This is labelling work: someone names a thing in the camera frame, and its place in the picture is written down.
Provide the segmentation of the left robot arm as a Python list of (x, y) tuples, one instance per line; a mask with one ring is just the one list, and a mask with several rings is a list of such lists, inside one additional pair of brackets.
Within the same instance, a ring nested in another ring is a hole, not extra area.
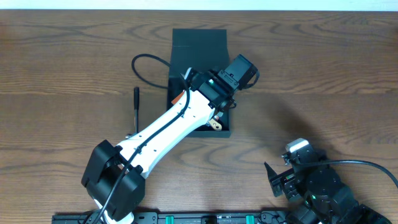
[(145, 195), (146, 179), (183, 138), (202, 126), (218, 131), (220, 117), (241, 89), (232, 68), (199, 73), (188, 68), (184, 91), (175, 104), (148, 127), (117, 145), (104, 140), (92, 151), (81, 180), (99, 207), (93, 223), (132, 223)]

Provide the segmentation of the orange scraper wooden handle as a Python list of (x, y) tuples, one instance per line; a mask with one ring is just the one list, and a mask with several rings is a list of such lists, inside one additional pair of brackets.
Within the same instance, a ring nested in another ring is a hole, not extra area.
[[(183, 96), (183, 94), (185, 93), (185, 91), (183, 90), (179, 95), (177, 95), (172, 101), (171, 104), (175, 105), (179, 99), (181, 99), (181, 97)], [(220, 116), (218, 114), (214, 115), (209, 122), (207, 122), (208, 126), (211, 126), (215, 131), (221, 131), (222, 130), (222, 125), (219, 122), (220, 117), (223, 114), (221, 113)]]

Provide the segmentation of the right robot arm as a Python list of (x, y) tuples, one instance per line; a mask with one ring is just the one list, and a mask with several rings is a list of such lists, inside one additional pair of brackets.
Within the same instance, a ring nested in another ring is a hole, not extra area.
[(286, 152), (282, 158), (292, 168), (281, 174), (268, 163), (264, 166), (275, 197), (284, 194), (289, 201), (303, 200), (295, 210), (285, 214), (287, 223), (392, 223), (355, 199), (325, 155), (303, 148)]

